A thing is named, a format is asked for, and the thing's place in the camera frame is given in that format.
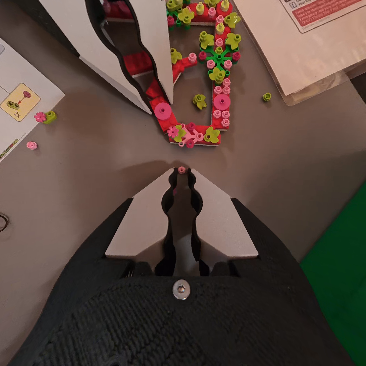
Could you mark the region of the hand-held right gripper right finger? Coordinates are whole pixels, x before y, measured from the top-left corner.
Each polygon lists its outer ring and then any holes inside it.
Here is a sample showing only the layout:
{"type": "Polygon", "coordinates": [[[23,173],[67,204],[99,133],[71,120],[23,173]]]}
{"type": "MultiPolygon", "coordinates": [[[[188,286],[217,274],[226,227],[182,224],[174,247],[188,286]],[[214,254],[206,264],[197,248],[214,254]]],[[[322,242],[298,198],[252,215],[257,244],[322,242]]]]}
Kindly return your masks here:
{"type": "Polygon", "coordinates": [[[219,262],[258,257],[231,197],[195,169],[188,169],[191,205],[195,210],[191,248],[201,276],[219,262]]]}

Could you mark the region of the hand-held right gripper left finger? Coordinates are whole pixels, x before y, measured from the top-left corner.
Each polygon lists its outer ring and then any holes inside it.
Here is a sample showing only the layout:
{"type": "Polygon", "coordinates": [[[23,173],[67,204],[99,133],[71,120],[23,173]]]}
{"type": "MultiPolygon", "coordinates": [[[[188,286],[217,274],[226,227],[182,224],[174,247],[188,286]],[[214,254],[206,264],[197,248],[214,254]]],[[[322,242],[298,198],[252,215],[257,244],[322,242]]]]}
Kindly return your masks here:
{"type": "Polygon", "coordinates": [[[176,250],[168,211],[175,187],[176,168],[171,168],[133,197],[106,257],[147,262],[156,275],[173,275],[176,250]]]}

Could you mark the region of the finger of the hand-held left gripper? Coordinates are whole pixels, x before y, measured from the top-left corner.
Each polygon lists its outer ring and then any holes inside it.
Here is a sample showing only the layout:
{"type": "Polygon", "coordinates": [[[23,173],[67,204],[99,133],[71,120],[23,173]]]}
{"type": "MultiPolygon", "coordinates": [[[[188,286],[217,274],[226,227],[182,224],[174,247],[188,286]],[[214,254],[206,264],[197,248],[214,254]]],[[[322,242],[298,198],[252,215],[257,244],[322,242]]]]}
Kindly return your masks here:
{"type": "Polygon", "coordinates": [[[81,0],[41,0],[40,3],[76,49],[80,60],[151,115],[148,99],[127,72],[121,53],[105,36],[98,21],[90,19],[90,3],[81,0]]]}
{"type": "Polygon", "coordinates": [[[169,103],[173,103],[173,76],[165,1],[126,1],[138,29],[139,44],[152,60],[154,75],[169,103]]]}

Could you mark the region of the red lego heart frame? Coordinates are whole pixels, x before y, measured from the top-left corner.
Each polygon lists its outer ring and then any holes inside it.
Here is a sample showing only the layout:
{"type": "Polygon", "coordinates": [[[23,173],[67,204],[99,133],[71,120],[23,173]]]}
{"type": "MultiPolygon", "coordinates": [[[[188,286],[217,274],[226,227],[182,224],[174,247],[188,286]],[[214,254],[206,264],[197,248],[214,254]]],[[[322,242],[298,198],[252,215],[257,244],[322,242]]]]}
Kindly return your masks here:
{"type": "Polygon", "coordinates": [[[239,13],[230,1],[165,1],[167,29],[190,29],[192,25],[212,26],[213,31],[199,34],[199,53],[187,57],[171,48],[173,86],[189,68],[201,63],[207,67],[212,84],[211,123],[208,126],[194,122],[179,123],[172,107],[154,76],[145,91],[149,105],[162,132],[171,144],[192,149],[195,146],[219,146],[221,132],[229,129],[231,106],[231,69],[240,60],[241,35],[234,30],[240,23],[239,13]]]}

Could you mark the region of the lego instruction booklet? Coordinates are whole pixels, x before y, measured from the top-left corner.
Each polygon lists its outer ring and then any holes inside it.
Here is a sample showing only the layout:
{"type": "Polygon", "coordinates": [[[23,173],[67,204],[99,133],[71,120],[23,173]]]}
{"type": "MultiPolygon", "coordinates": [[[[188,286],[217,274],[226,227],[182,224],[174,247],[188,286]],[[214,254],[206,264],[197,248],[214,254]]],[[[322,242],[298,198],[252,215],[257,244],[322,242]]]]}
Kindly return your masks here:
{"type": "Polygon", "coordinates": [[[64,93],[0,40],[0,160],[39,124],[37,112],[51,111],[64,93]]]}

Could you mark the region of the magenta flower on lime stud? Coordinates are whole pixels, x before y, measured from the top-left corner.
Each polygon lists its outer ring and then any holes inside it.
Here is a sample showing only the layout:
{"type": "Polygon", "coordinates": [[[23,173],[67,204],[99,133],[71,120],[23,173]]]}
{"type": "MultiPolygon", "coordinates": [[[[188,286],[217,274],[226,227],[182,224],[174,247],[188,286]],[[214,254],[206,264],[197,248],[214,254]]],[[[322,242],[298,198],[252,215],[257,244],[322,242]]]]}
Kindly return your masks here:
{"type": "Polygon", "coordinates": [[[49,125],[57,119],[57,114],[53,110],[48,112],[37,112],[34,115],[34,119],[36,122],[49,125]]]}

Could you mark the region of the green plastic bin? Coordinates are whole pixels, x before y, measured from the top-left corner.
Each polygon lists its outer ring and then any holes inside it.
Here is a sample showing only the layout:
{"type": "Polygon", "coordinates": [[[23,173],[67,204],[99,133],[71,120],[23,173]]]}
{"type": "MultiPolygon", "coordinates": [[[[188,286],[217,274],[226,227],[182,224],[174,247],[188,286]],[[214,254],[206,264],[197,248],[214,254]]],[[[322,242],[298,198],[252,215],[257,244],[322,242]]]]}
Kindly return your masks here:
{"type": "Polygon", "coordinates": [[[366,365],[366,184],[300,263],[320,308],[356,365],[366,365]]]}

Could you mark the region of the paper sheet with label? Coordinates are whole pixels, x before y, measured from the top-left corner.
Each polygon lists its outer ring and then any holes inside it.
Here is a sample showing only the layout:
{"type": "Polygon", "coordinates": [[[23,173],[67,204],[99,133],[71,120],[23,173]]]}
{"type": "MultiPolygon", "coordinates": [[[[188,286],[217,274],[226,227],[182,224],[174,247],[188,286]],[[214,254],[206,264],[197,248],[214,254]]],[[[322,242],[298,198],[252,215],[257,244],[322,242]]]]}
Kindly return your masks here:
{"type": "Polygon", "coordinates": [[[365,98],[365,0],[234,3],[288,106],[351,79],[365,98]]]}

